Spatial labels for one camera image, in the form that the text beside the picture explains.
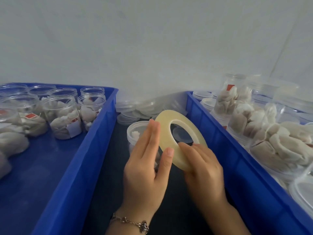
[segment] forearm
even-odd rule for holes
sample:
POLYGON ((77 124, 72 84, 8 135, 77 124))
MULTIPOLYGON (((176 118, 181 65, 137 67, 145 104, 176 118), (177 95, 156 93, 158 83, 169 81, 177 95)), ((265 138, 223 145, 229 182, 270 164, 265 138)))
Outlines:
MULTIPOLYGON (((120 208, 115 213, 118 217, 126 217, 127 220, 135 223, 141 223, 142 221, 147 222, 149 226, 151 221, 151 216, 143 215, 142 213, 136 213, 135 211, 128 211, 127 209, 120 208)), ((122 223, 119 220, 112 221, 105 233, 105 235, 142 235, 145 233, 140 233, 139 227, 130 224, 122 223)))
POLYGON ((215 235, 251 235, 238 211, 229 203, 207 215, 206 221, 215 235))

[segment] paper tag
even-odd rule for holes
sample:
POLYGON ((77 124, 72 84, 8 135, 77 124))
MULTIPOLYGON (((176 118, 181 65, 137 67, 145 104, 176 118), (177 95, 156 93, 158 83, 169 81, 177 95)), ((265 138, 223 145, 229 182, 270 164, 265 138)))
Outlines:
POLYGON ((30 113, 28 115, 25 115, 26 118, 28 119, 32 119, 32 118, 35 118, 37 115, 35 115, 34 113, 30 113))
POLYGON ((72 138, 81 133, 81 127, 80 120, 78 120, 78 118, 73 119, 71 122, 71 124, 68 124, 66 126, 66 129, 68 130, 69 135, 72 138))
POLYGON ((9 125, 11 125, 11 123, 1 123, 0 124, 0 129, 8 127, 9 125))
POLYGON ((226 90, 230 90, 230 89, 232 89, 232 87, 233 87, 234 85, 230 85, 230 84, 228 84, 227 85, 227 89, 226 90))

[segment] hand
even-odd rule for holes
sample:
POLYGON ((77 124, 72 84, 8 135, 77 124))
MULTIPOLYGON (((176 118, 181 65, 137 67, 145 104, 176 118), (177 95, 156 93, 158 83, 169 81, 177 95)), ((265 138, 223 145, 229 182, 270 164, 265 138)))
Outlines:
POLYGON ((201 144, 178 144, 190 162, 193 172, 184 172, 193 201, 206 220, 228 205, 223 168, 215 154, 201 144))
POLYGON ((150 223, 158 210, 167 188, 174 150, 164 150, 158 173, 154 162, 159 149, 160 123, 150 120, 147 129, 137 141, 124 169, 124 197, 119 217, 133 222, 150 223))

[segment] fingernail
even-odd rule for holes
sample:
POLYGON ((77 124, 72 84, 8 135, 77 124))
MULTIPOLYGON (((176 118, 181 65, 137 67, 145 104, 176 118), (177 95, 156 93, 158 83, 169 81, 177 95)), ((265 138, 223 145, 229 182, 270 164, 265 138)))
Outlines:
POLYGON ((167 151, 166 151, 166 154, 167 154, 168 157, 174 156, 174 149, 168 148, 167 151))

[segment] yellowish tape roll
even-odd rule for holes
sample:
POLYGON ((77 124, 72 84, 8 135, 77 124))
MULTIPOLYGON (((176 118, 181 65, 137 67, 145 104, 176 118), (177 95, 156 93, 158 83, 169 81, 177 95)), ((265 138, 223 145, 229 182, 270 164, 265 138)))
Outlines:
POLYGON ((183 127, 191 136, 195 143, 199 143, 207 146, 202 134, 197 127, 185 116, 174 111, 164 110, 156 118, 156 121, 160 122, 160 148, 164 151, 167 147, 174 149, 173 164, 183 171, 192 171, 192 167, 183 154, 182 150, 176 143, 171 133, 171 124, 177 124, 183 127))

